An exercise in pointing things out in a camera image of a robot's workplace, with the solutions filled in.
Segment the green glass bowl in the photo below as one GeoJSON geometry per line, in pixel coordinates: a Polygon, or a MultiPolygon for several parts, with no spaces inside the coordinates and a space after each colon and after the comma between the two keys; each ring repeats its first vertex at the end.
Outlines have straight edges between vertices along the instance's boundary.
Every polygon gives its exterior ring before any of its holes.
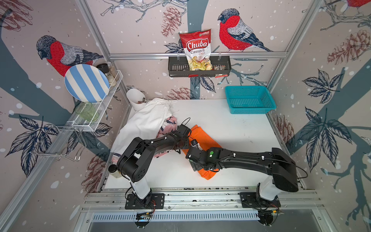
{"type": "Polygon", "coordinates": [[[75,113],[78,114],[81,118],[88,122],[94,122],[98,119],[99,113],[94,105],[90,102],[81,102],[75,109],[75,113]]]}

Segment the dark lid spice jar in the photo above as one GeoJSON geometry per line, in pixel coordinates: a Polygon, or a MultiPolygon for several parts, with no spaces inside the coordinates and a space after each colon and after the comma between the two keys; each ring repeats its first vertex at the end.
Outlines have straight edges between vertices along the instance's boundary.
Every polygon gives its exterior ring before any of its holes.
{"type": "Polygon", "coordinates": [[[113,85],[113,83],[115,82],[115,78],[112,76],[108,64],[101,63],[101,64],[98,64],[96,67],[105,74],[105,76],[107,77],[109,81],[109,84],[113,85]]]}

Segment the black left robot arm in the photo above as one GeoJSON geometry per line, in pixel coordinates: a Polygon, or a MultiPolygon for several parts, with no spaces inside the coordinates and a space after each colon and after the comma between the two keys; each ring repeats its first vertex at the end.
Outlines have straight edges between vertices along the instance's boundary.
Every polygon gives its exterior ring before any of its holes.
{"type": "Polygon", "coordinates": [[[144,140],[136,137],[129,144],[117,162],[117,168],[123,177],[127,178],[136,198],[148,204],[151,201],[152,190],[149,187],[145,175],[155,155],[164,151],[180,153],[189,148],[189,136],[191,129],[186,125],[180,125],[177,130],[152,140],[144,140]]]}

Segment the pink patterned shorts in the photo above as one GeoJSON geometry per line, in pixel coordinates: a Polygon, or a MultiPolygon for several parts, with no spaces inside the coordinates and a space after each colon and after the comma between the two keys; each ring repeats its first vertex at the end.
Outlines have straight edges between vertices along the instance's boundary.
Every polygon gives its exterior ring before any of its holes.
{"type": "MultiPolygon", "coordinates": [[[[157,133],[156,138],[163,137],[165,134],[173,132],[175,130],[177,130],[177,119],[176,117],[171,116],[164,120],[160,130],[157,133]]],[[[114,154],[112,156],[112,164],[117,164],[120,157],[121,157],[120,154],[114,154]]]]}

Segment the red Chuba chips bag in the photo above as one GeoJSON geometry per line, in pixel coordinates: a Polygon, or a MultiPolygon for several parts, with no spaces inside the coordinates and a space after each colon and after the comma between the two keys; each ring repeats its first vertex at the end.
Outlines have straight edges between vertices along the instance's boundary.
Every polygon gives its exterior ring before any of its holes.
{"type": "Polygon", "coordinates": [[[211,30],[183,33],[180,39],[191,71],[213,69],[211,55],[211,30]]]}

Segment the white ceramic cup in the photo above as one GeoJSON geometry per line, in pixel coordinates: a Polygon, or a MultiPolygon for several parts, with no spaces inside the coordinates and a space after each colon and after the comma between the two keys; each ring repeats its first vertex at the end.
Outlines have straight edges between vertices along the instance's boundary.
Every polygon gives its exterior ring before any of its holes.
{"type": "Polygon", "coordinates": [[[135,111],[140,111],[146,106],[147,99],[145,95],[137,89],[128,90],[126,97],[135,111]]]}

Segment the orange shorts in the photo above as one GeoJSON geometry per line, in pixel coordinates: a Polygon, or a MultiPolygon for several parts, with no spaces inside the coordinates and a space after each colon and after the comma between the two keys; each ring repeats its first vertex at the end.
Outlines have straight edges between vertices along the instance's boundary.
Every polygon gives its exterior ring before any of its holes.
{"type": "MultiPolygon", "coordinates": [[[[220,144],[218,144],[212,137],[210,137],[201,127],[195,125],[192,127],[192,132],[190,134],[189,140],[192,141],[194,139],[200,144],[203,150],[208,150],[210,148],[221,148],[220,144]]],[[[206,171],[201,169],[198,171],[200,176],[206,180],[210,180],[216,174],[216,172],[206,171]]]]}

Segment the teal plastic basket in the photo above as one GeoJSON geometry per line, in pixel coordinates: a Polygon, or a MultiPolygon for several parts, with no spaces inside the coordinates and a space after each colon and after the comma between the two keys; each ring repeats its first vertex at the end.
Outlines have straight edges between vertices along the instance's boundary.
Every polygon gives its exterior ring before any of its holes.
{"type": "Polygon", "coordinates": [[[228,86],[225,94],[231,114],[266,114],[276,109],[264,86],[228,86]]]}

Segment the blue white striped plate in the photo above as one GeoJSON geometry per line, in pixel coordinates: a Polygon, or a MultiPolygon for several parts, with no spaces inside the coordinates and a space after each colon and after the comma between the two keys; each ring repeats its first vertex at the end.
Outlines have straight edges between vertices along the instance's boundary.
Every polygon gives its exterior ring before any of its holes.
{"type": "Polygon", "coordinates": [[[77,64],[65,74],[67,91],[81,102],[101,102],[109,93],[110,83],[98,68],[88,64],[77,64]]]}

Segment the white shorts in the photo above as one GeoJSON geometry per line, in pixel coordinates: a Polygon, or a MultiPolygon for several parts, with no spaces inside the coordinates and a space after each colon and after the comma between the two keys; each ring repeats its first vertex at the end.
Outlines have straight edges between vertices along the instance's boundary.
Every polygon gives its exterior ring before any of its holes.
{"type": "Polygon", "coordinates": [[[120,130],[111,148],[112,153],[122,155],[136,137],[155,139],[165,119],[172,116],[171,101],[154,98],[136,112],[120,130]]]}

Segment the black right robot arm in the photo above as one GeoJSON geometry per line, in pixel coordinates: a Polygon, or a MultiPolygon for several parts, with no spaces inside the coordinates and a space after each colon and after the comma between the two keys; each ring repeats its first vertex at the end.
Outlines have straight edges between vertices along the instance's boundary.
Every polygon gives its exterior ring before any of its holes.
{"type": "Polygon", "coordinates": [[[227,168],[245,169],[266,174],[257,185],[257,198],[273,201],[281,192],[298,192],[296,163],[279,148],[261,153],[232,151],[213,147],[208,150],[190,148],[186,159],[194,171],[217,171],[227,168]]]}

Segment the black cap bottle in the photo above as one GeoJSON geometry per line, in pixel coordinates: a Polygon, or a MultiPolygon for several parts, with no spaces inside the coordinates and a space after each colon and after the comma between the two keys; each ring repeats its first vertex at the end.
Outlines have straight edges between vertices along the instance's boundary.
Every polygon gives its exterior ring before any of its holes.
{"type": "Polygon", "coordinates": [[[109,171],[110,175],[112,175],[114,178],[121,178],[121,177],[123,177],[122,174],[121,174],[121,172],[118,169],[118,166],[116,164],[111,164],[108,167],[108,171],[109,171]]]}

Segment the small snack packet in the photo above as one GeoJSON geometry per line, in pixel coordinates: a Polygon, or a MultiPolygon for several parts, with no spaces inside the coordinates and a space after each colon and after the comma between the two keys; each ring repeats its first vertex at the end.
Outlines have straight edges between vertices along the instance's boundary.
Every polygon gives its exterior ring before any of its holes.
{"type": "Polygon", "coordinates": [[[213,66],[213,70],[216,70],[216,71],[222,71],[222,70],[225,70],[225,69],[226,69],[225,65],[214,65],[213,66]]]}

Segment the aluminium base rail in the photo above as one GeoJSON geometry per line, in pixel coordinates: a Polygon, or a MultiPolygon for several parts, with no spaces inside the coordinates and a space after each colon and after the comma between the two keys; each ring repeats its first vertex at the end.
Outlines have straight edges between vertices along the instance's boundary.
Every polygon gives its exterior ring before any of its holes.
{"type": "Polygon", "coordinates": [[[79,220],[94,222],[244,221],[270,224],[290,211],[309,211],[315,222],[324,220],[324,206],[314,190],[280,193],[272,202],[257,198],[253,188],[157,189],[148,206],[125,189],[90,194],[79,220]]]}

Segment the clear acrylic wall shelf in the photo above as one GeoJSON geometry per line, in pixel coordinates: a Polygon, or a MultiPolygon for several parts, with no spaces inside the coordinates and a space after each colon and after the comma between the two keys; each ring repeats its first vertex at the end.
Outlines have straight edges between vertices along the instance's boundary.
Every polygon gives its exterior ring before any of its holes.
{"type": "Polygon", "coordinates": [[[90,107],[89,111],[91,112],[91,109],[94,110],[94,114],[91,116],[91,120],[86,120],[81,116],[81,114],[73,112],[71,118],[65,123],[65,125],[58,126],[58,128],[78,132],[96,131],[102,119],[105,118],[105,112],[110,106],[110,102],[113,99],[113,96],[120,88],[120,84],[123,79],[123,74],[120,70],[117,71],[115,79],[117,81],[117,84],[114,87],[111,87],[111,85],[109,86],[109,91],[101,101],[91,102],[88,104],[88,107],[90,107]]]}

